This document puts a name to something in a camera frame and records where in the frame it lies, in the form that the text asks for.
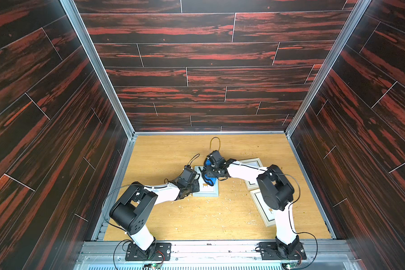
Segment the blue microfiber cloth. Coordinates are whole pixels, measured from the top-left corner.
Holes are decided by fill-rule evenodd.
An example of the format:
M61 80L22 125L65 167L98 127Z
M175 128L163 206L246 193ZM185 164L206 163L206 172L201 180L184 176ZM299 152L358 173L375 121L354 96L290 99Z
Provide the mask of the blue microfiber cloth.
M207 185L213 187L216 184L217 178L213 174L212 162L209 159L206 159L204 161L204 167L201 172L201 176Z

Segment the light green picture frame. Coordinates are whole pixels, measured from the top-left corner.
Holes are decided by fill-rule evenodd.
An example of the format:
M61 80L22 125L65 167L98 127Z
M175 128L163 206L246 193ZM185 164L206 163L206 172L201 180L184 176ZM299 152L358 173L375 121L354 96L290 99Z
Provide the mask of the light green picture frame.
M201 171L203 169L203 166L194 166L194 170L197 172L199 175L198 178L198 183L199 183L199 192L194 192L192 195L193 197L204 197L204 198L218 198L219 197L219 188L218 188L218 182L215 181L214 186L209 186L204 179L202 178Z

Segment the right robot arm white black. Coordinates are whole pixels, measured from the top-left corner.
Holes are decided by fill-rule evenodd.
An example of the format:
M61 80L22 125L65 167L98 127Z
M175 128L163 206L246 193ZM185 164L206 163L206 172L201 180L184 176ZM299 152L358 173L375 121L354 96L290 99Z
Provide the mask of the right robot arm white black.
M276 165L256 167L234 159L215 161L206 158L202 177L205 181L222 178L239 178L256 183L265 204L273 210L276 225L276 248L280 258L288 259L300 244L290 210L294 188Z

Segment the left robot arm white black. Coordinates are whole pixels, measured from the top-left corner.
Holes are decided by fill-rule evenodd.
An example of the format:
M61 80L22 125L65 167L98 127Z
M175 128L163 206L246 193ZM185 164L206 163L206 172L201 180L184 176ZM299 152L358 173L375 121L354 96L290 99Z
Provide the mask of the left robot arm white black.
M134 182L112 206L109 216L125 230L139 250L148 252L155 245L155 237L146 226L154 206L181 200L199 191L197 179L192 180L187 186L175 182L160 186L145 186Z

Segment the cream middle picture frame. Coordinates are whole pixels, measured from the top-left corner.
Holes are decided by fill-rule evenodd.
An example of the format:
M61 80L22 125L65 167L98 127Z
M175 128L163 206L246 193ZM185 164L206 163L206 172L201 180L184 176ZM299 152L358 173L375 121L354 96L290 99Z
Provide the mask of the cream middle picture frame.
M260 160L260 158L245 159L245 160L240 160L240 162L245 164L246 168L248 168L248 167L255 167L255 168L263 167L263 164L262 164L262 161ZM259 188L258 183L257 183L257 176L258 175L259 175L259 173L257 173L257 172L251 173L250 178L247 178L245 180L245 185L246 185L246 187L247 187L247 189L249 191Z

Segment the cream picture frame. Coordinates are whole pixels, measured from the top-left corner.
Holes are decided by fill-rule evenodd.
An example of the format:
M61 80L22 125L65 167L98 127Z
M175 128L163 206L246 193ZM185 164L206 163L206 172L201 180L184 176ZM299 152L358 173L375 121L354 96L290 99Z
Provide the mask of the cream picture frame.
M274 210L270 208L263 200L260 189L255 189L250 192L251 198L260 213L266 227L271 227L276 224Z
M245 160L240 160L240 162L245 164L246 168L248 168L248 167L255 167L255 168L263 167L263 164L262 164L262 161L260 160L260 158L245 159ZM259 175L259 173L257 173L257 172L251 173L250 178L247 178L245 180L245 185L246 185L246 187L247 187L247 189L249 191L259 188L258 183L257 183L257 176L258 175Z

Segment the cream near picture frame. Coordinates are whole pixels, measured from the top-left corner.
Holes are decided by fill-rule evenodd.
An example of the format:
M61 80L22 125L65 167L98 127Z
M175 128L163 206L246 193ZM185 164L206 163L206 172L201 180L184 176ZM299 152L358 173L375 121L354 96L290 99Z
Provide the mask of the cream near picture frame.
M263 200L260 189L255 189L250 192L251 198L260 213L266 227L271 227L276 224L274 210L270 208Z

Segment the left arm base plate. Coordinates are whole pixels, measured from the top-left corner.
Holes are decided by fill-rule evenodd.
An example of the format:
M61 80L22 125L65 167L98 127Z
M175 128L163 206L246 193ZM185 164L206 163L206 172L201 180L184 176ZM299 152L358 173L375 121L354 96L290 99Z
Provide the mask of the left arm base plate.
M135 243L130 243L127 247L125 260L127 262L137 261L170 261L171 243L154 242L147 250L142 250Z

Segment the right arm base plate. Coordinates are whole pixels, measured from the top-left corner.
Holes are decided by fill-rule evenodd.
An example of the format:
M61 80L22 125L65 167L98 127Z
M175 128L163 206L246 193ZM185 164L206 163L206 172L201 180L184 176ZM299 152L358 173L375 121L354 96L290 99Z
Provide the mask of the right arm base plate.
M259 242L255 251L261 255L263 261L302 261L307 259L304 247L300 242L289 245L276 242Z

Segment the aluminium front rail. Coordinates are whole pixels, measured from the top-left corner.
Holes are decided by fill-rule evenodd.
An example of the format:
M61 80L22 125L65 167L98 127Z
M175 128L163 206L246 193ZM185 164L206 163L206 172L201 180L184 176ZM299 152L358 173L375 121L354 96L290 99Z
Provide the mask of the aluminium front rail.
M269 240L172 241L170 261L125 260L128 244L87 242L76 260L76 270L362 270L344 240L302 240L307 259L263 261L255 251Z

